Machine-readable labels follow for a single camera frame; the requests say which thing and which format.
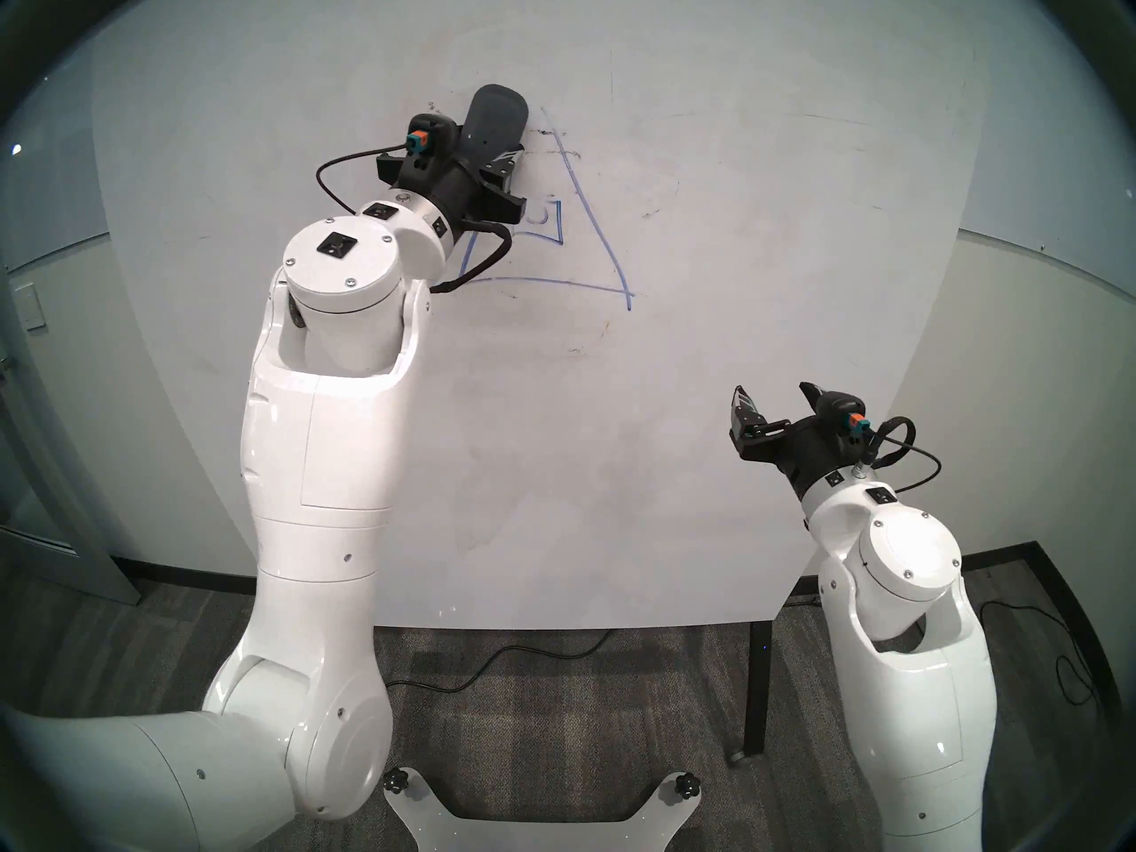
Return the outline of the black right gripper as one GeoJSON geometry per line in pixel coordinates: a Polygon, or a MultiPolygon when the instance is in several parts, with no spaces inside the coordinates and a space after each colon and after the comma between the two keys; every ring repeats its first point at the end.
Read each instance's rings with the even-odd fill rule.
{"type": "Polygon", "coordinates": [[[842,435],[818,419],[832,416],[830,392],[804,381],[799,389],[815,416],[769,424],[745,389],[736,385],[730,402],[730,442],[743,460],[776,467],[795,495],[804,496],[818,481],[855,465],[864,454],[866,442],[861,436],[842,435]]]}

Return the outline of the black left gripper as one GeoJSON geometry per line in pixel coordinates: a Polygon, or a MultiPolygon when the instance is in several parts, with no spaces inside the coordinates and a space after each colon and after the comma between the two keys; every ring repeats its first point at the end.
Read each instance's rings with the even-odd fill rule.
{"type": "Polygon", "coordinates": [[[521,222],[525,199],[509,190],[523,154],[524,148],[517,147],[477,164],[457,154],[444,159],[379,154],[377,175],[390,187],[385,201],[410,209],[428,204],[448,232],[459,235],[466,223],[521,222]]]}

